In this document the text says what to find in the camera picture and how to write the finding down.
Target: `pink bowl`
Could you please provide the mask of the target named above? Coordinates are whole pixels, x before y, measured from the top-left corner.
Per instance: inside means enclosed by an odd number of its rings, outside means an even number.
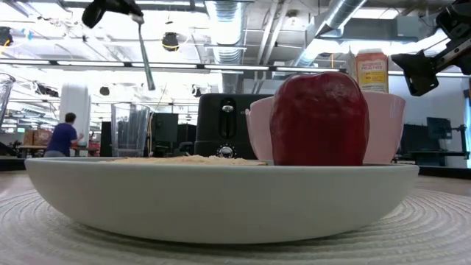
[[[364,91],[369,110],[369,141],[364,163],[390,163],[403,134],[406,101],[395,95]],[[253,102],[245,110],[253,152],[259,160],[273,160],[270,115],[273,97]]]

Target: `white bowl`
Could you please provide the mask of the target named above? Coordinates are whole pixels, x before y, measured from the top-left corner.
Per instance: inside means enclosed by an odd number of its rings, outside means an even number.
[[[417,166],[180,166],[35,158],[39,194],[85,225],[212,244],[294,241],[354,230],[392,211]]]

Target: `red apple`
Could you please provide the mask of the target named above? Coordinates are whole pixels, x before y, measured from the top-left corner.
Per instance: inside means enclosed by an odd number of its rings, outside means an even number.
[[[275,94],[270,133],[277,166],[361,166],[368,105],[346,74],[289,77]]]

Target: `black toaster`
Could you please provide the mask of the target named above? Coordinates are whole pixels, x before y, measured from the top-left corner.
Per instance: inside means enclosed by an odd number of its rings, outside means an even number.
[[[257,159],[250,145],[245,110],[273,95],[207,93],[199,99],[194,154]]]

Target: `round placemat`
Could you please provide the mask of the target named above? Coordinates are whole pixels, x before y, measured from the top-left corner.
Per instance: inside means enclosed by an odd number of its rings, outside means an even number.
[[[414,190],[349,233],[261,245],[197,245],[107,233],[36,192],[0,198],[0,264],[471,264],[471,198]]]

